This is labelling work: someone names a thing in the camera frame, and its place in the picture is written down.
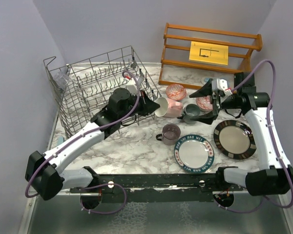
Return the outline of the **pink mug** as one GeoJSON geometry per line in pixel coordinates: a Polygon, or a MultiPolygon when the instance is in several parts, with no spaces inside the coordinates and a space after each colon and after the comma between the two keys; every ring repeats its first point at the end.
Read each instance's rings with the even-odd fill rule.
{"type": "Polygon", "coordinates": [[[183,104],[181,102],[165,97],[159,97],[154,102],[160,105],[160,108],[154,112],[157,117],[177,118],[182,115],[183,104]]]}

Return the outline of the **clear octagonal glass tumbler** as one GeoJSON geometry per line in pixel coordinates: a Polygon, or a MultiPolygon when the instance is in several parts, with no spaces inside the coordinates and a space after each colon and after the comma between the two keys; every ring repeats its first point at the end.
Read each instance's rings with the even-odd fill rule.
{"type": "Polygon", "coordinates": [[[71,78],[64,72],[58,72],[54,77],[54,81],[57,86],[61,88],[63,91],[66,90],[68,83],[71,81],[71,78]]]}

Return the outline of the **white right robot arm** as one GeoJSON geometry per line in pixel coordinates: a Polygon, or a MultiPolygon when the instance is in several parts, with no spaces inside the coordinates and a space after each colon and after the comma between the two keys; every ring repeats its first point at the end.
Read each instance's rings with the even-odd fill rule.
{"type": "Polygon", "coordinates": [[[247,172],[236,167],[217,170],[215,187],[225,191],[232,184],[247,189],[252,196],[293,194],[293,167],[285,155],[273,124],[273,95],[259,93],[254,73],[234,75],[234,88],[224,79],[210,79],[203,87],[190,94],[190,98],[209,97],[213,109],[192,120],[211,125],[220,110],[240,109],[246,118],[259,156],[259,171],[247,172]]]}

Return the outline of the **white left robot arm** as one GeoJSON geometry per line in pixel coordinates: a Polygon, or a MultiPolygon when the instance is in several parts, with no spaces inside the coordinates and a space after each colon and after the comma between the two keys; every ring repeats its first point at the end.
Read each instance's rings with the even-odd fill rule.
{"type": "Polygon", "coordinates": [[[125,88],[115,89],[108,104],[79,132],[43,154],[35,151],[29,156],[25,172],[28,187],[32,187],[43,200],[50,200],[63,189],[95,191],[98,180],[90,167],[67,170],[67,166],[119,130],[124,119],[135,115],[148,116],[159,108],[160,105],[149,99],[145,91],[133,95],[125,88]]]}

